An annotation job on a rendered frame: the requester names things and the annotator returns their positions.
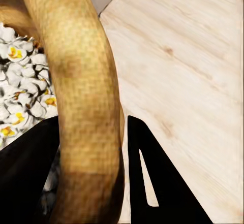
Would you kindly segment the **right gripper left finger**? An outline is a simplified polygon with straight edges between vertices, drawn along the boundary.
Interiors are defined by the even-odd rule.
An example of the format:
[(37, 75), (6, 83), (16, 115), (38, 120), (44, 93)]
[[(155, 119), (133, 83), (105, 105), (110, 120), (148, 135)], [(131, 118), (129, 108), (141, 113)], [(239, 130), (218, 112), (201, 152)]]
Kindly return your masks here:
[(0, 224), (30, 224), (59, 149), (58, 116), (0, 150)]

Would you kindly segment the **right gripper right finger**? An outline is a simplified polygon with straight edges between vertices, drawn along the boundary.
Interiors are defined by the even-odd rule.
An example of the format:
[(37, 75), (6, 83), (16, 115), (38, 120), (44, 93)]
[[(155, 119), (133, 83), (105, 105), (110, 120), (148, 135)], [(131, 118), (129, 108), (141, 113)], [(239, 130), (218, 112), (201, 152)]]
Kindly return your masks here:
[[(127, 133), (131, 224), (213, 224), (148, 125), (128, 116)], [(147, 203), (139, 150), (159, 207)]]

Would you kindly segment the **popcorn bag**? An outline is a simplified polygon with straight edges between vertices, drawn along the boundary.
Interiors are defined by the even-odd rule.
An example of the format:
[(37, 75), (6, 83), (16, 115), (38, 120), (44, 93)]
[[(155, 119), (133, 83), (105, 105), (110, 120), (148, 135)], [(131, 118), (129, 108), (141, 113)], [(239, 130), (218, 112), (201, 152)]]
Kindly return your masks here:
[(125, 117), (113, 52), (92, 0), (0, 0), (0, 23), (46, 55), (57, 101), (59, 182), (30, 224), (118, 224)]

